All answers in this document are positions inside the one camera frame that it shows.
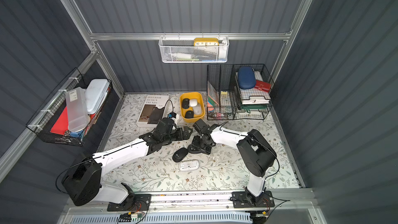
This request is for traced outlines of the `grey computer mouse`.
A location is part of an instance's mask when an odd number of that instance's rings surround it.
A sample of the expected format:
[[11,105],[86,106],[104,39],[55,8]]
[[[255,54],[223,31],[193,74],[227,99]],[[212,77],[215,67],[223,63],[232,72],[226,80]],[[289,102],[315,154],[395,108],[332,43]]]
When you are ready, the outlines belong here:
[[193,107],[193,112],[195,115],[202,115],[202,107],[200,105],[196,105]]

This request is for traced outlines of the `white mouse blue accent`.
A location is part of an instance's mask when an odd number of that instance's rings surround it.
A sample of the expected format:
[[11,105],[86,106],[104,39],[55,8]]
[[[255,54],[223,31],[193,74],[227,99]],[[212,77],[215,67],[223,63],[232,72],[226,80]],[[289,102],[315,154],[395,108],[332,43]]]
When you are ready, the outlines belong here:
[[190,99],[189,100],[189,106],[190,107],[196,107],[198,105],[198,100],[197,99]]

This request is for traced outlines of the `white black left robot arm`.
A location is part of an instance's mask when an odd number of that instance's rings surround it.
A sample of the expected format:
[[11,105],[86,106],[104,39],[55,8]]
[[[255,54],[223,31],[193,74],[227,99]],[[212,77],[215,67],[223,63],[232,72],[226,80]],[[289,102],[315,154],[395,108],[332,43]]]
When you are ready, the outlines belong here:
[[117,209],[132,207],[137,202],[134,191],[125,183],[110,183],[102,177],[172,142],[188,140],[192,133],[192,128],[179,128],[172,118],[163,118],[151,132],[140,135],[128,144],[90,156],[80,156],[66,171],[61,180],[62,186],[75,206],[108,202],[116,205]]

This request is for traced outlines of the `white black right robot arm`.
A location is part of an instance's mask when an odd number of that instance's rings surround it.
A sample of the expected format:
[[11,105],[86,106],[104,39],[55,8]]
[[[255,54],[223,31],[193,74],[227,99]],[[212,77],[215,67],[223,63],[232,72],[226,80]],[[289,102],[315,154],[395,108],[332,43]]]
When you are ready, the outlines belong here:
[[198,120],[193,125],[197,135],[187,150],[192,154],[208,155],[217,144],[237,149],[250,173],[245,188],[247,199],[257,202],[265,195],[266,173],[277,161],[277,153],[258,130],[239,132],[223,126],[224,123],[208,125]]

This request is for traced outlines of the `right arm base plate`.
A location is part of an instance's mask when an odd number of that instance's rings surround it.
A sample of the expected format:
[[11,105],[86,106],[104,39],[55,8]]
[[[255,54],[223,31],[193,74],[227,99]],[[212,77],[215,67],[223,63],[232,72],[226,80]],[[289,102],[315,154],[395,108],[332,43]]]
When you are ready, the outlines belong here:
[[248,191],[232,192],[230,201],[233,202],[234,208],[271,208],[275,206],[273,195],[270,191],[263,191],[258,197]]

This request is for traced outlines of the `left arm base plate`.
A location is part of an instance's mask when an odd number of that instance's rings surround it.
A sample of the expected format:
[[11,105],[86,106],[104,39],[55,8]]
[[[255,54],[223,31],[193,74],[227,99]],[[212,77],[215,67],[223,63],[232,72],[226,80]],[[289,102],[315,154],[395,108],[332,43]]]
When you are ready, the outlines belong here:
[[151,203],[151,194],[137,194],[129,195],[120,204],[109,203],[107,207],[108,212],[136,212],[143,211],[146,212],[149,209]]

